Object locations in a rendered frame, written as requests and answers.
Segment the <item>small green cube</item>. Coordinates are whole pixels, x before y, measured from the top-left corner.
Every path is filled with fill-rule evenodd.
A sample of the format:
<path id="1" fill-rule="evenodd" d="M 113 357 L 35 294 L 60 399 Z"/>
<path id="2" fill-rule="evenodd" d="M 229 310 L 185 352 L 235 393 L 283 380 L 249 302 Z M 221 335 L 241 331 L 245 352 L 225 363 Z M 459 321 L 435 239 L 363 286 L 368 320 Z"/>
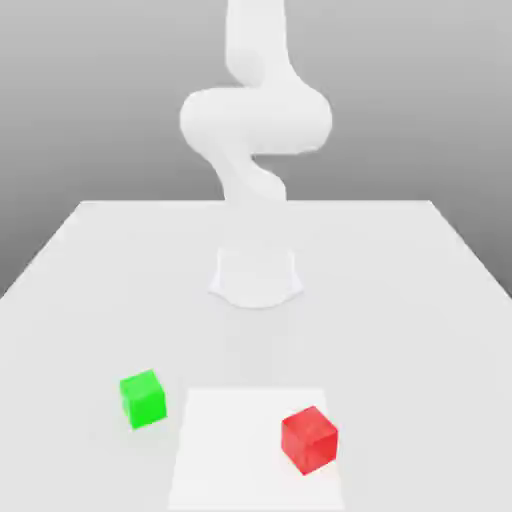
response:
<path id="1" fill-rule="evenodd" d="M 167 417 L 166 395 L 152 369 L 122 379 L 119 390 L 123 411 L 133 429 Z"/>

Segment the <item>small red cube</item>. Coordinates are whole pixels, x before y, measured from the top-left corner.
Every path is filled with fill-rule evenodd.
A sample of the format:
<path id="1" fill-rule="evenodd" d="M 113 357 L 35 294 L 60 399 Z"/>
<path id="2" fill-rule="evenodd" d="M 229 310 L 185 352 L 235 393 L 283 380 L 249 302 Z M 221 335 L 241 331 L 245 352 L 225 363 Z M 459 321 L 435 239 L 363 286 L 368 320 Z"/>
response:
<path id="1" fill-rule="evenodd" d="M 281 449 L 302 475 L 337 458 L 338 428 L 316 407 L 310 406 L 281 422 Z"/>

